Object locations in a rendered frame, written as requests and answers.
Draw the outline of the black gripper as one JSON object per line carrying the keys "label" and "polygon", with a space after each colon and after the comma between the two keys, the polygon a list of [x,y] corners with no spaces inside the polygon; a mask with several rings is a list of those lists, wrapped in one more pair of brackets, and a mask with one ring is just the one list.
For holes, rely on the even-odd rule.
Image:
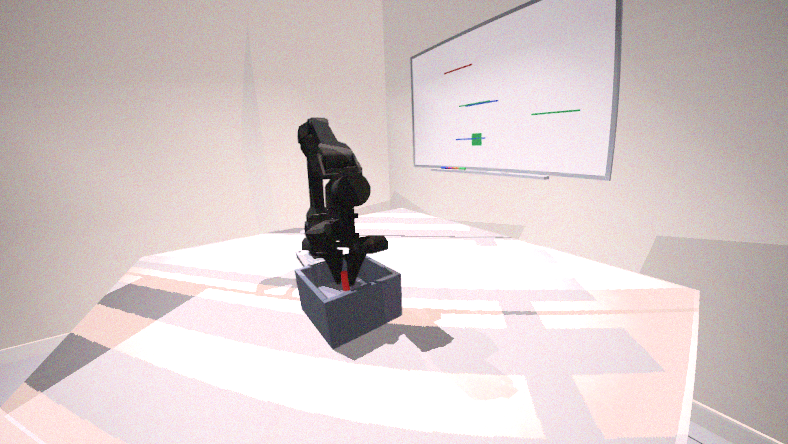
{"label": "black gripper", "polygon": [[[358,213],[354,213],[354,208],[326,209],[326,214],[328,215],[321,215],[322,220],[336,218],[336,213],[342,213],[348,228],[349,237],[344,239],[341,237],[337,240],[339,242],[335,241],[328,248],[318,247],[318,252],[315,253],[325,259],[336,284],[341,283],[344,258],[347,261],[349,286],[352,287],[355,285],[358,271],[366,255],[388,250],[388,241],[384,235],[359,237],[359,233],[355,233],[354,218],[358,218]],[[343,249],[337,248],[348,248],[348,254],[344,254]]]}

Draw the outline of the red peg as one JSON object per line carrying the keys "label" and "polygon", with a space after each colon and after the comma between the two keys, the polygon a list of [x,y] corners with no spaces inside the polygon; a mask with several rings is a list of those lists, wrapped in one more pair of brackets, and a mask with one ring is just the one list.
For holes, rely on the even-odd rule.
{"label": "red peg", "polygon": [[349,281],[348,281],[348,271],[341,272],[341,280],[342,280],[343,291],[350,290]]}

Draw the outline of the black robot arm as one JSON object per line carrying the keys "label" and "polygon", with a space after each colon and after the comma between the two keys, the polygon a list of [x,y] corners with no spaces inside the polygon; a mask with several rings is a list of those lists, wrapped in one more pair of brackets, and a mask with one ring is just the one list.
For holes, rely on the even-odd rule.
{"label": "black robot arm", "polygon": [[[356,155],[347,144],[337,141],[327,119],[307,119],[298,128],[297,141],[307,158],[309,181],[310,207],[306,213],[305,236],[313,248],[308,252],[316,259],[321,258],[315,253],[318,247],[328,248],[341,237],[349,237],[342,213],[336,213],[336,218],[330,220],[322,220],[321,215],[328,215],[326,209],[354,208],[364,204],[371,188],[362,176]],[[329,181],[324,187],[325,179]]]}

